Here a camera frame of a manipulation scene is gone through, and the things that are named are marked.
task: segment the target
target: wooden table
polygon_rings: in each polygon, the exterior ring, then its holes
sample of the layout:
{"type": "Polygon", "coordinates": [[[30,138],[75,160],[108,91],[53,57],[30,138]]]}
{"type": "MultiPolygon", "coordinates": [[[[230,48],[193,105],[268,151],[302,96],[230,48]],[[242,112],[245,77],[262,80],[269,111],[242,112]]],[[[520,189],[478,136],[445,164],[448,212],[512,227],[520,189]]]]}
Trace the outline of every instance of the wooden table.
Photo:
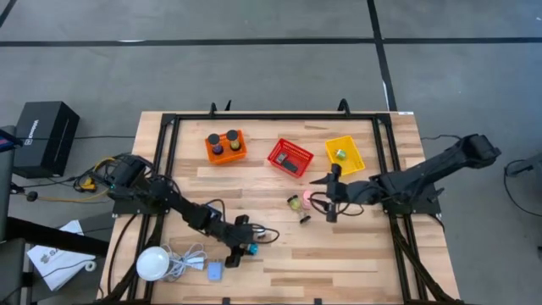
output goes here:
{"type": "MultiPolygon", "coordinates": [[[[142,113],[134,154],[153,159],[161,116],[161,112],[142,113]]],[[[391,118],[401,167],[405,169],[423,161],[414,116],[392,113],[391,118]]],[[[221,303],[223,297],[231,297],[233,303],[312,303],[317,297],[323,298],[324,303],[402,302],[390,224],[380,205],[365,207],[361,216],[340,215],[334,225],[326,223],[322,214],[312,211],[312,219],[305,226],[299,225],[297,214],[286,205],[286,199],[294,194],[324,189],[308,184],[324,177],[330,169],[324,141],[345,135],[355,139],[366,169],[341,180],[366,180],[370,175],[379,174],[373,127],[368,121],[183,121],[173,171],[183,196],[199,203],[222,198],[229,222],[240,214],[248,214],[251,222],[279,230],[280,238],[271,245],[260,246],[257,256],[243,257],[239,268],[226,269],[219,283],[209,282],[206,271],[194,269],[174,283],[157,282],[152,303],[221,303]],[[210,133],[230,129],[243,130],[247,157],[231,164],[213,166],[207,161],[203,139],[210,133]],[[266,160],[281,137],[315,155],[300,179],[286,175],[266,160]]],[[[387,141],[385,137],[383,140],[390,167],[387,141]]],[[[167,151],[166,145],[162,160],[167,151]]],[[[102,276],[104,290],[111,252],[128,218],[122,216],[115,222],[102,276]]],[[[414,215],[412,219],[426,268],[447,293],[459,297],[442,228],[425,215],[414,215]]],[[[113,287],[134,260],[140,223],[141,216],[138,216],[120,242],[113,266],[113,287]]],[[[223,244],[188,228],[178,213],[166,217],[162,242],[178,253],[184,253],[191,244],[200,242],[211,259],[224,259],[229,255],[229,249],[223,244]]],[[[412,267],[409,263],[407,267],[412,296],[416,297],[412,267]]],[[[143,284],[140,280],[138,297],[143,295],[143,284]]]]}

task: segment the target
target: yellow plastic basket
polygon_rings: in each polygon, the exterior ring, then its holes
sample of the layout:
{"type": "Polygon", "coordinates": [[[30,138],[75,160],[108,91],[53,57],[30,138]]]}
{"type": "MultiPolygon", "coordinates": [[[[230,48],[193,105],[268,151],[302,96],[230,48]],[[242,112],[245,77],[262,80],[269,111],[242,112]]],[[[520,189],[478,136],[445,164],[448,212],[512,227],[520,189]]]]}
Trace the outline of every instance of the yellow plastic basket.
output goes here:
{"type": "Polygon", "coordinates": [[[338,164],[342,168],[342,175],[355,173],[358,170],[365,169],[362,156],[359,154],[356,143],[351,136],[342,136],[325,142],[325,151],[328,154],[329,161],[338,164]],[[346,152],[346,158],[340,160],[335,156],[335,152],[342,149],[346,152]]]}

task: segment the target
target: concrete floor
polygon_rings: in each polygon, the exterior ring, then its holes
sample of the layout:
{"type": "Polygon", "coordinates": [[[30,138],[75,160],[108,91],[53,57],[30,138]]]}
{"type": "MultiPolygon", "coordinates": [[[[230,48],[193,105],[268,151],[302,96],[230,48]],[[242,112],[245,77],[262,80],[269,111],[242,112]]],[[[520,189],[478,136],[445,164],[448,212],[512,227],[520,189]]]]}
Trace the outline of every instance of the concrete floor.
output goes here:
{"type": "MultiPolygon", "coordinates": [[[[0,0],[0,10],[8,0],[0,0]]],[[[378,0],[388,37],[542,36],[542,3],[521,0],[378,0]]],[[[19,0],[0,41],[372,36],[364,0],[19,0]]],[[[502,167],[540,153],[542,44],[386,46],[400,111],[414,111],[422,136],[483,133],[503,154],[483,170],[441,181],[451,261],[462,299],[534,304],[542,299],[542,219],[513,207],[502,167]]],[[[143,110],[222,108],[325,110],[347,98],[355,110],[386,110],[373,45],[255,47],[0,48],[0,125],[25,102],[65,101],[78,135],[134,135],[143,110]]],[[[427,141],[427,156],[449,146],[427,141]]],[[[132,140],[75,143],[66,175],[128,152],[132,140]]],[[[15,177],[20,184],[24,181],[15,177]]],[[[524,207],[542,213],[531,174],[510,180],[524,207]]],[[[42,195],[73,196],[63,186],[42,195]]],[[[10,215],[44,225],[109,212],[13,198],[10,215]]],[[[94,288],[43,303],[89,302],[94,288]]]]}

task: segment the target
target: red plastic basket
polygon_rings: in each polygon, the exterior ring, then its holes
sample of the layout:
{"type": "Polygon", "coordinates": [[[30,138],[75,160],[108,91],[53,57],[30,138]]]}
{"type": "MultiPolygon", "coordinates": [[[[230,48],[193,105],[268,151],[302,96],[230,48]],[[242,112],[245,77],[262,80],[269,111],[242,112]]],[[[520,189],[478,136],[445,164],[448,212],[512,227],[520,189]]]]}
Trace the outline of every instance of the red plastic basket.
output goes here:
{"type": "Polygon", "coordinates": [[[282,169],[284,172],[292,175],[296,178],[303,176],[308,165],[311,163],[313,154],[306,151],[305,149],[298,147],[296,144],[287,141],[285,139],[279,139],[279,142],[273,148],[273,151],[268,156],[268,161],[273,165],[282,169]],[[291,164],[294,164],[297,167],[297,171],[294,173],[291,170],[285,168],[282,164],[277,162],[277,157],[281,153],[286,153],[286,159],[291,164]]]}

